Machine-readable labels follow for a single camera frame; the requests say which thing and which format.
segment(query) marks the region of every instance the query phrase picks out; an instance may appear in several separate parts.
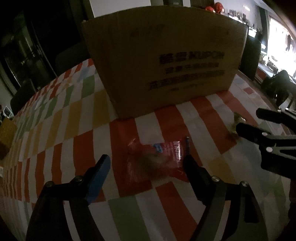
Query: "white stripe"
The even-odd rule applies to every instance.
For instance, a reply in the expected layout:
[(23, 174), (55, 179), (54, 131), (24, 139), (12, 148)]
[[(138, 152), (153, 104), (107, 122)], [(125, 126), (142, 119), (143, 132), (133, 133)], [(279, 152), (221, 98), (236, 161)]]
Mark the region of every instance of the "white stripe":
[(191, 184), (180, 181), (176, 178), (173, 183), (191, 216), (194, 218), (196, 223), (199, 223), (202, 214), (204, 213), (205, 206), (196, 198)]
[(57, 103), (52, 112), (53, 114), (58, 112), (64, 107), (65, 99), (66, 99), (66, 91), (63, 91), (57, 96)]
[(95, 73), (95, 71), (96, 71), (96, 67), (94, 66), (94, 64), (91, 65), (91, 66), (88, 67), (88, 68), (89, 68), (89, 71), (88, 71), (88, 73), (87, 73), (87, 75), (86, 75), (85, 78), (94, 75), (94, 73)]
[(63, 108), (61, 122), (59, 124), (59, 129), (54, 142), (55, 145), (62, 143), (64, 140), (65, 131), (68, 123), (68, 116), (69, 116), (69, 105)]
[(103, 238), (120, 241), (108, 202), (92, 203), (89, 205), (89, 210)]
[(78, 135), (93, 129), (94, 94), (82, 99)]
[(11, 207), (9, 205), (9, 199), (10, 199), (9, 197), (4, 197), (4, 204), (5, 204), (5, 211), (6, 211), (6, 218), (7, 218), (6, 225), (9, 228), (9, 230), (11, 231), (11, 233), (13, 233), (14, 227), (11, 222), (12, 216), (10, 215)]
[(30, 167), (28, 173), (28, 187), (29, 187), (29, 197), (30, 202), (37, 202), (37, 194), (36, 194), (36, 179), (35, 179), (35, 170), (37, 164), (37, 155), (34, 155), (30, 159)]
[(33, 147), (34, 147), (36, 132), (37, 132), (37, 126), (34, 127), (34, 129), (33, 129), (32, 137), (31, 137), (31, 143), (30, 143), (29, 151), (28, 151), (28, 158), (30, 158), (32, 156), (32, 153), (33, 153)]
[[(102, 125), (93, 130), (93, 145), (94, 145), (94, 158), (96, 162), (103, 154), (106, 154), (112, 160), (110, 127), (109, 124)], [(118, 198), (118, 188), (114, 178), (112, 164), (110, 171), (103, 184), (103, 192), (107, 200)]]
[(28, 135), (29, 135), (29, 132), (24, 133), (24, 137), (22, 139), (22, 144), (21, 144), (21, 148), (20, 148), (20, 154), (17, 157), (19, 161), (22, 161), (24, 159), (24, 153), (25, 153), (25, 148), (26, 148), (26, 144), (27, 144), (27, 140), (28, 140)]
[(17, 203), (18, 203), (20, 217), (21, 217), (21, 221), (22, 221), (22, 229), (23, 229), (24, 233), (26, 234), (27, 229), (28, 229), (28, 223), (27, 223), (27, 218), (26, 218), (26, 213), (25, 213), (25, 205), (22, 201), (17, 201)]
[(45, 160), (44, 160), (44, 183), (52, 180), (52, 157), (54, 153), (54, 147), (50, 147), (45, 151)]
[(10, 193), (10, 172), (11, 172), (11, 168), (8, 169), (8, 174), (7, 174), (7, 177), (6, 177), (6, 187), (7, 187), (7, 190), (8, 190), (8, 197), (12, 197), (12, 193)]
[(185, 102), (176, 105), (176, 107), (184, 119), (184, 123), (187, 126), (192, 142), (203, 165), (208, 160), (213, 160), (220, 156), (216, 144), (193, 104), (191, 102)]
[(52, 126), (53, 117), (54, 116), (51, 115), (50, 117), (45, 119), (42, 124), (41, 131), (40, 131), (39, 144), (38, 144), (38, 153), (45, 150), (45, 145), (46, 145), (48, 135), (50, 132), (50, 127)]
[(61, 154), (62, 183), (68, 183), (75, 177), (73, 162), (73, 138), (65, 140)]
[(104, 89), (103, 83), (100, 79), (100, 76), (98, 74), (94, 75), (94, 92), (98, 92)]
[(52, 102), (52, 99), (46, 103), (46, 105), (45, 105), (45, 107), (44, 107), (44, 110), (43, 110), (43, 112), (42, 112), (42, 114), (41, 114), (41, 117), (40, 117), (39, 123), (41, 123), (41, 122), (44, 121), (45, 116), (46, 116), (47, 111), (48, 111), (48, 108), (49, 108), (49, 104), (50, 104), (50, 102)]
[(74, 85), (69, 104), (81, 99), (82, 82)]
[(224, 104), (223, 100), (217, 94), (209, 95), (206, 98), (210, 101), (214, 110), (217, 111), (224, 125), (230, 130), (234, 123), (234, 116), (231, 109)]
[(75, 66), (71, 69), (71, 72), (70, 72), (70, 74), (69, 74), (69, 77), (72, 76), (72, 75), (74, 74), (76, 68), (77, 68), (77, 65), (75, 65)]
[(233, 177), (237, 183), (245, 180), (250, 184), (258, 201), (262, 202), (262, 183), (259, 177), (267, 177), (265, 185), (270, 181), (270, 173), (261, 169), (261, 155), (258, 147), (243, 138), (237, 140), (237, 144), (222, 155), (229, 165)]
[(273, 192), (264, 198), (264, 216), (268, 240), (276, 240), (283, 231), (285, 223), (279, 221), (279, 212)]
[(12, 205), (14, 207), (14, 212), (15, 212), (15, 217), (16, 217), (16, 225), (17, 225), (18, 232), (20, 234), (21, 240), (25, 241), (25, 232), (22, 227), (22, 219), (20, 216), (18, 200), (12, 199)]
[(163, 206), (155, 189), (136, 195), (150, 240), (175, 241), (176, 237), (163, 210)]
[(45, 98), (44, 101), (43, 101), (43, 104), (48, 103), (49, 98), (50, 98), (50, 95), (52, 94), (53, 91), (54, 91), (53, 88), (50, 89), (50, 90), (48, 90), (47, 95), (46, 95), (46, 98)]
[(26, 171), (26, 165), (27, 165), (27, 159), (23, 160), (22, 162), (22, 174), (21, 174), (21, 182), (20, 182), (20, 188), (22, 193), (22, 201), (25, 201), (25, 171)]
[(32, 212), (33, 212), (31, 203), (27, 203), (27, 209), (28, 209), (28, 216), (29, 218), (31, 218)]
[(256, 116), (257, 106), (250, 101), (248, 94), (242, 91), (239, 87), (235, 84), (232, 84), (229, 88), (229, 91), (233, 94), (235, 98), (239, 100), (239, 102), (245, 107), (245, 109), (251, 114), (251, 116), (255, 119), (255, 121), (260, 124), (262, 120), (260, 120)]
[(9, 222), (10, 222), (10, 227), (11, 227), (11, 233), (18, 239), (18, 240), (21, 240), (20, 238), (20, 234), (17, 230), (17, 226), (16, 226), (16, 223), (15, 223), (15, 216), (14, 216), (14, 213), (13, 213), (13, 206), (12, 206), (12, 200), (11, 198), (8, 198), (7, 199), (7, 206), (8, 207), (8, 210), (7, 210), (7, 213), (8, 213), (8, 216), (9, 216)]
[(62, 73), (62, 74), (57, 78), (57, 84), (58, 84), (58, 83), (61, 83), (61, 82), (64, 80), (65, 73)]
[(135, 118), (140, 142), (143, 145), (165, 142), (154, 112)]
[(71, 86), (71, 85), (77, 83), (78, 78), (79, 78), (79, 76), (80, 76), (80, 71), (81, 71), (81, 69), (80, 69), (78, 72), (76, 72), (76, 73), (74, 73), (74, 74), (72, 75), (72, 78), (71, 78), (71, 81), (70, 81), (70, 83), (69, 83), (69, 86)]
[(69, 201), (64, 201), (64, 210), (65, 210), (68, 228), (69, 228), (69, 231), (70, 231), (73, 241), (80, 241), (80, 238), (79, 238), (79, 235), (78, 235), (78, 232), (77, 232), (74, 220), (73, 220), (73, 216), (71, 213)]
[(40, 109), (38, 109), (38, 110), (35, 111), (34, 119), (33, 119), (33, 122), (32, 122), (32, 128), (34, 128), (35, 125), (36, 125), (36, 121), (37, 121), (37, 117), (39, 115), (39, 112), (40, 112)]

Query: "red object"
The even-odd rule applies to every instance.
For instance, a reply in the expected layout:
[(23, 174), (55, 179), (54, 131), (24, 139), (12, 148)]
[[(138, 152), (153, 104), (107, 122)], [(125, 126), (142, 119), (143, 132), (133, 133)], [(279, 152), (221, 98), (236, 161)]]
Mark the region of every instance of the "red object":
[(221, 13), (224, 7), (223, 7), (222, 3), (216, 2), (214, 8), (217, 13)]
[(215, 10), (211, 6), (206, 7), (205, 10), (210, 12), (215, 12)]

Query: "colorful tablecloth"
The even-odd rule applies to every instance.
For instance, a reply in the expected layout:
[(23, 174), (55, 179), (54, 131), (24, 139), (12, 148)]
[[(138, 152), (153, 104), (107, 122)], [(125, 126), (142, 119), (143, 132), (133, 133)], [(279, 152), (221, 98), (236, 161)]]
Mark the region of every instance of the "colorful tablecloth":
[[(111, 170), (89, 206), (104, 239), (188, 241), (205, 209), (190, 184), (178, 174), (128, 184), (126, 149), (133, 139), (154, 144), (190, 136), (193, 157), (211, 175), (229, 183), (249, 182), (269, 240), (274, 240), (287, 223), (290, 181), (262, 170), (258, 147), (229, 131), (238, 112), (252, 125), (284, 134), (281, 125), (256, 117), (258, 107), (268, 106), (236, 75), (228, 91), (120, 121), (93, 61), (86, 60), (36, 93), (15, 116), (17, 132), (4, 160), (5, 222), (18, 240), (25, 240), (44, 183), (69, 182), (108, 154)], [(226, 202), (216, 240), (222, 237), (228, 209)], [(77, 241), (68, 202), (65, 212)]]

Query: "plastic package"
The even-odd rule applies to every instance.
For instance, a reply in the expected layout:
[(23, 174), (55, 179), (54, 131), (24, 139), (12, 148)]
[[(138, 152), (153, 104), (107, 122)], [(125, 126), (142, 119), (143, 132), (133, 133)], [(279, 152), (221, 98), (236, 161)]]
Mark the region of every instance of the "plastic package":
[(127, 181), (157, 180), (176, 173), (186, 177), (182, 168), (185, 148), (185, 138), (152, 145), (132, 140), (128, 145)]

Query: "black chair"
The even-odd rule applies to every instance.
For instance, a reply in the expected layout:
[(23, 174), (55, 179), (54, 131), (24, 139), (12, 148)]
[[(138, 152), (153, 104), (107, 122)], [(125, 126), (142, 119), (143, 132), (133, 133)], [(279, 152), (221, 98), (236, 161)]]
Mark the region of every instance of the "black chair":
[(13, 114), (16, 115), (35, 93), (36, 89), (32, 80), (25, 80), (10, 101)]
[(255, 78), (260, 54), (260, 41), (248, 35), (239, 70), (243, 72), (250, 80), (254, 80)]
[(57, 76), (89, 58), (90, 55), (84, 41), (71, 46), (56, 56), (55, 69)]
[(273, 77), (266, 77), (261, 89), (272, 99), (276, 99), (276, 105), (280, 106), (289, 97), (291, 93), (296, 96), (296, 84), (290, 81), (287, 71), (282, 70)]

